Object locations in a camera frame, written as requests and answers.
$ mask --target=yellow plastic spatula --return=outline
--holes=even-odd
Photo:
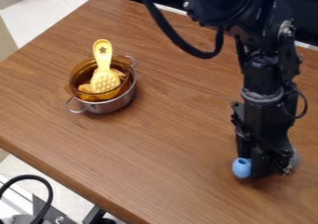
[[[115,72],[111,71],[113,47],[108,40],[100,39],[93,45],[95,60],[98,69],[90,80],[92,92],[102,94],[117,88],[120,79]],[[101,99],[111,99],[117,95],[118,91],[113,91],[107,95],[97,95]]]

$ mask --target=black cable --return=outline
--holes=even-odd
[[[53,201],[53,190],[52,186],[44,179],[38,176],[33,176],[33,175],[24,175],[24,176],[18,176],[15,178],[12,178],[9,180],[7,183],[5,183],[1,188],[0,188],[0,199],[2,198],[2,195],[4,192],[14,183],[25,180],[25,179],[32,179],[32,180],[37,180],[43,183],[48,190],[48,197],[45,206],[42,208],[40,213],[35,217],[35,219],[30,223],[30,224],[41,224],[44,216],[46,215],[49,207],[52,205]]]
[[[222,27],[219,27],[216,36],[215,50],[213,52],[204,52],[190,45],[183,38],[181,38],[179,34],[170,25],[170,23],[166,20],[165,16],[161,13],[161,11],[154,5],[152,0],[141,1],[148,8],[149,12],[152,14],[153,19],[156,21],[160,29],[166,34],[166,36],[176,46],[180,47],[185,52],[201,59],[211,59],[216,57],[221,51],[224,41],[224,30]]]
[[[308,112],[308,100],[307,100],[306,96],[301,91],[299,91],[297,88],[294,88],[293,86],[290,86],[290,88],[293,89],[295,92],[297,92],[301,96],[301,98],[304,100],[304,109],[301,112],[301,114],[294,116],[294,115],[290,114],[290,112],[287,110],[287,108],[283,104],[283,106],[282,106],[283,111],[284,111],[285,114],[290,116],[292,119],[303,118]]]

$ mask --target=metal pot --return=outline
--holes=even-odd
[[[136,92],[137,75],[135,68],[138,65],[138,61],[131,56],[125,56],[125,58],[131,60],[131,63],[128,66],[129,76],[127,82],[129,83],[129,89],[127,91],[125,91],[123,94],[119,94],[119,96],[114,99],[104,101],[82,100],[78,98],[78,94],[73,93],[70,99],[66,102],[67,110],[73,113],[91,112],[95,114],[106,114],[121,110],[126,105],[128,105],[129,102],[134,98]],[[81,110],[73,110],[69,107],[69,104],[73,99],[77,101],[77,103],[81,107]]]

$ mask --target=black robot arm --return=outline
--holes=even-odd
[[[307,111],[307,100],[292,82],[300,74],[295,48],[296,28],[285,0],[185,0],[184,9],[201,26],[219,27],[214,52],[186,43],[152,0],[142,0],[160,28],[177,46],[203,59],[221,50],[223,32],[236,41],[244,74],[244,103],[232,105],[239,158],[233,163],[238,178],[261,178],[274,170],[291,173],[295,149],[287,136],[295,120]],[[305,99],[297,115],[298,97]]]

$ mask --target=wooden table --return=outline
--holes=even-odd
[[[213,31],[166,15],[213,49]],[[69,113],[69,71],[100,38],[139,59],[136,99],[110,115]],[[297,81],[311,108],[290,132],[302,163],[289,177],[232,174],[229,104],[242,85],[233,40],[215,59],[194,58],[126,0],[90,0],[1,64],[0,145],[127,223],[317,223],[318,54],[302,54]]]

